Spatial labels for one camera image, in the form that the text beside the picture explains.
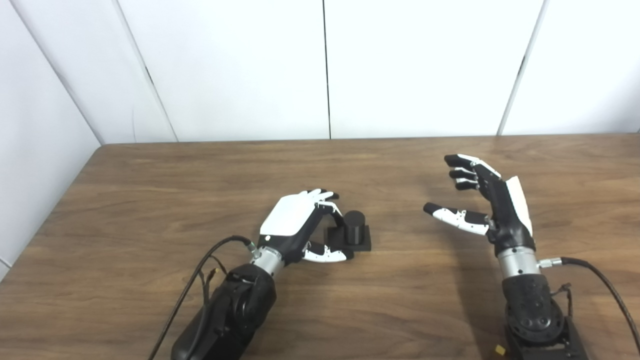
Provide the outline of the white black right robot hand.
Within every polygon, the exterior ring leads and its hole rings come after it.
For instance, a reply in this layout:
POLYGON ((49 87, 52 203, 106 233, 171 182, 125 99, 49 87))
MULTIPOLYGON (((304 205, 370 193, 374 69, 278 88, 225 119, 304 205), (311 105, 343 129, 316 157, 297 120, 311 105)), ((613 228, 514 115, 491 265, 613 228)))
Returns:
POLYGON ((457 191, 478 191, 489 202, 491 213, 481 213, 427 202, 423 211, 442 223, 487 237, 498 255, 511 248, 537 249, 533 226, 521 181, 502 175, 480 158, 453 153, 444 160, 457 191))

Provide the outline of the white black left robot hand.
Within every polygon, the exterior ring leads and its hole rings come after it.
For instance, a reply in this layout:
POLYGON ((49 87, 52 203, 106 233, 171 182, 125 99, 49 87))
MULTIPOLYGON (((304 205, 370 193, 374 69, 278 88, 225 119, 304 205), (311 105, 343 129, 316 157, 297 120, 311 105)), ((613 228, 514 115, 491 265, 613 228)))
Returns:
POLYGON ((332 216, 336 225, 345 225, 345 217, 333 201, 338 198, 337 193, 321 188, 281 197, 260 226, 258 248, 278 253, 285 267, 301 260, 333 264, 353 259, 350 249, 311 241, 325 215, 332 216))

